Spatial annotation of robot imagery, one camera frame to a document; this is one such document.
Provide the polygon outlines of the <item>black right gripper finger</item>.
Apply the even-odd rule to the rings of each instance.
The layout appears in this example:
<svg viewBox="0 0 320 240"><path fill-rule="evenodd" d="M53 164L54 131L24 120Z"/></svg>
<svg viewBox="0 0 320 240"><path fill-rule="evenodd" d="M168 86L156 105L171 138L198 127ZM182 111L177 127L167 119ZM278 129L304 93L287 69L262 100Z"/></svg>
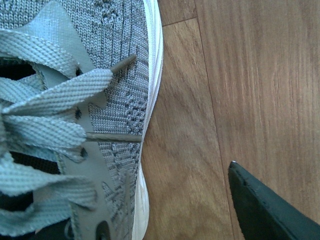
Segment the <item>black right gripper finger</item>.
<svg viewBox="0 0 320 240"><path fill-rule="evenodd" d="M233 206L246 240L318 240L320 226L236 161L228 167Z"/></svg>

